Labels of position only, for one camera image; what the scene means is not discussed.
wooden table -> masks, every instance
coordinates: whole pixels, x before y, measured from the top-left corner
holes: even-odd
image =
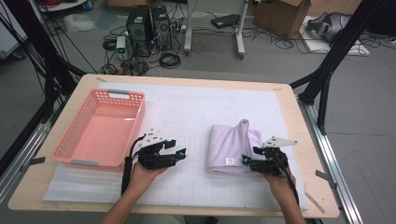
[[[150,85],[171,85],[186,87],[213,87],[255,91],[273,91],[278,99],[290,139],[298,139],[298,146],[293,147],[297,166],[304,181],[304,191],[309,201],[309,210],[304,217],[338,217],[339,210],[329,183],[316,176],[315,171],[323,172],[317,151],[304,122],[304,118],[291,87],[287,84],[254,83],[238,81],[220,81],[203,79],[183,79],[164,77],[118,77],[106,75],[86,75],[78,83],[62,114],[52,127],[45,143],[36,157],[46,157],[44,163],[32,165],[17,187],[8,207],[15,210],[36,211],[93,211],[106,212],[111,203],[58,203],[44,202],[47,191],[57,166],[57,161],[50,158],[50,153],[65,132],[76,111],[82,104],[88,91],[101,82],[121,82]],[[137,205],[134,213],[147,214],[181,214],[193,216],[263,216],[282,217],[280,212],[262,211],[247,208],[213,208],[192,206]]]

basket handle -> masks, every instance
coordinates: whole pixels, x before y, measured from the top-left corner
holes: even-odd
[[[111,94],[129,95],[129,91],[111,90],[111,89],[109,89],[107,91],[108,91],[108,93],[111,93]]]
[[[71,160],[70,163],[75,164],[75,165],[99,166],[98,161]]]

white towel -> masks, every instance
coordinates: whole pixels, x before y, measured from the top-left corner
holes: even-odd
[[[253,152],[262,145],[262,133],[248,128],[242,119],[235,127],[214,124],[210,133],[207,170],[209,173],[230,175],[259,175],[242,163],[242,154],[253,160],[264,160]]]

pink plastic basket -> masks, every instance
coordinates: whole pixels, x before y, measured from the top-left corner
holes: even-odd
[[[122,172],[145,112],[143,92],[91,90],[52,158],[70,167]]]

black cord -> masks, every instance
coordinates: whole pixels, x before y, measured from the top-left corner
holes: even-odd
[[[290,174],[289,174],[288,170],[283,165],[283,163],[279,159],[279,157],[275,153],[273,153],[273,152],[271,152],[271,153],[272,153],[272,158],[275,159],[274,162],[276,163],[276,165],[283,171],[283,173],[285,173],[286,178],[288,179],[289,185],[291,187],[291,190],[293,191],[293,194],[294,194],[294,197],[296,199],[296,202],[300,206],[300,200],[299,200],[299,197],[298,197],[298,192],[297,192],[297,189],[296,189],[296,186],[295,186],[294,182],[292,181],[292,179],[290,177]]]
[[[136,140],[134,140],[134,142],[132,143],[131,149],[129,150],[129,157],[132,158],[132,152],[134,151],[134,146],[136,145],[136,143],[138,141],[142,141],[144,138],[146,137],[146,134],[144,134],[143,136],[140,136],[138,138],[136,138]]]

